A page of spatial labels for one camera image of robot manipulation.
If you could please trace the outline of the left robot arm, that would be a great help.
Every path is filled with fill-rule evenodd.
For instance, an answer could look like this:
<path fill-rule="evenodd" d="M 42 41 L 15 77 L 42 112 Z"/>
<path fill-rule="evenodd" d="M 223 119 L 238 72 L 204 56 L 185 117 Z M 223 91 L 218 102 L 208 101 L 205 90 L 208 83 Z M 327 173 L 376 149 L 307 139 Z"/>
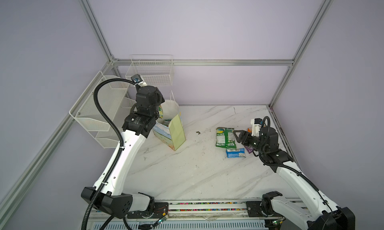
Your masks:
<path fill-rule="evenodd" d="M 116 147 L 105 170 L 92 187 L 85 187 L 81 197 L 89 204 L 83 221 L 86 223 L 93 209 L 122 219 L 128 213 L 141 212 L 150 216 L 154 198 L 143 194 L 124 194 L 123 188 L 133 160 L 159 118 L 159 106 L 164 103 L 160 90 L 153 86 L 140 87 L 136 104 L 118 130 Z"/>

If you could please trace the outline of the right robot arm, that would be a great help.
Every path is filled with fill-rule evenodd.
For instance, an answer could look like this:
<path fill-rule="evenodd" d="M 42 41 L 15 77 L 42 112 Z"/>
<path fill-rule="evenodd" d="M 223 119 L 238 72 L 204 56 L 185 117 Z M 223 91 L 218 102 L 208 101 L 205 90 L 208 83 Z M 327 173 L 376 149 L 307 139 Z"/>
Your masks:
<path fill-rule="evenodd" d="M 279 214 L 301 230 L 354 230 L 355 214 L 347 207 L 340 207 L 328 198 L 302 173 L 293 158 L 279 148 L 275 129 L 264 126 L 257 136 L 248 131 L 234 130 L 235 139 L 245 147 L 253 149 L 263 165 L 270 167 L 298 195 L 305 204 L 301 208 L 278 191 L 263 194 L 261 214 L 271 217 Z"/>

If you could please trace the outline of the small blue box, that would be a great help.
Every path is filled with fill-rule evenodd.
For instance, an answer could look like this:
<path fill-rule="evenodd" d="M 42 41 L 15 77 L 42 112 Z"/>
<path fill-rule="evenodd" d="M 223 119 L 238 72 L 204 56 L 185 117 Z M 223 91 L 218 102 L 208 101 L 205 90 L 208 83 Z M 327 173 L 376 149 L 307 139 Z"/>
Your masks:
<path fill-rule="evenodd" d="M 245 158 L 245 149 L 226 149 L 227 158 Z"/>

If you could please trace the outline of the yellow green snack packet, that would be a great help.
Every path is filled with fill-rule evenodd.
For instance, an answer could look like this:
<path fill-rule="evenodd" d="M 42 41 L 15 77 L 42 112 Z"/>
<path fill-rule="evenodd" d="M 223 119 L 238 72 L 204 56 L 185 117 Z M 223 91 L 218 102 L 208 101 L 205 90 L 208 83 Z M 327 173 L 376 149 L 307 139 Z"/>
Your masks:
<path fill-rule="evenodd" d="M 158 112 L 159 112 L 159 118 L 163 119 L 164 118 L 164 111 L 163 111 L 163 107 L 162 106 L 159 106 Z"/>

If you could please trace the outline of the white green paper bag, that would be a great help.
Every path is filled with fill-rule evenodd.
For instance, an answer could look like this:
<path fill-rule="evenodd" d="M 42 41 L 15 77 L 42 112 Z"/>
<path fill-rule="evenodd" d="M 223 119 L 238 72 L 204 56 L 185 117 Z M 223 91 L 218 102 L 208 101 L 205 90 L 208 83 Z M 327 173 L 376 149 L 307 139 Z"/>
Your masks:
<path fill-rule="evenodd" d="M 170 90 L 170 99 L 161 104 L 164 118 L 157 119 L 153 127 L 154 135 L 176 151 L 185 141 L 186 135 L 182 123 L 180 106 L 175 101 L 174 93 Z"/>

